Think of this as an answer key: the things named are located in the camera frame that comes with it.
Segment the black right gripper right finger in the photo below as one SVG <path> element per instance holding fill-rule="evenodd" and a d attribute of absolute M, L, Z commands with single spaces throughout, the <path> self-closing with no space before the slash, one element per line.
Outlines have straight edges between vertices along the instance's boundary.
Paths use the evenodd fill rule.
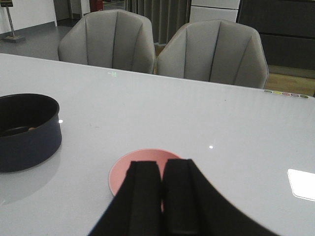
<path fill-rule="evenodd" d="M 191 159 L 169 159 L 163 172 L 168 236 L 273 236 L 231 204 Z"/>

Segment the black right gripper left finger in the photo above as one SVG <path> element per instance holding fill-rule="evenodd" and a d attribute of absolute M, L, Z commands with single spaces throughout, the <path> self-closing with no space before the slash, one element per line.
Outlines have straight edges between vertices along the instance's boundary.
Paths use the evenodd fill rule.
<path fill-rule="evenodd" d="M 153 161 L 132 161 L 91 236 L 161 235 L 161 179 Z"/>

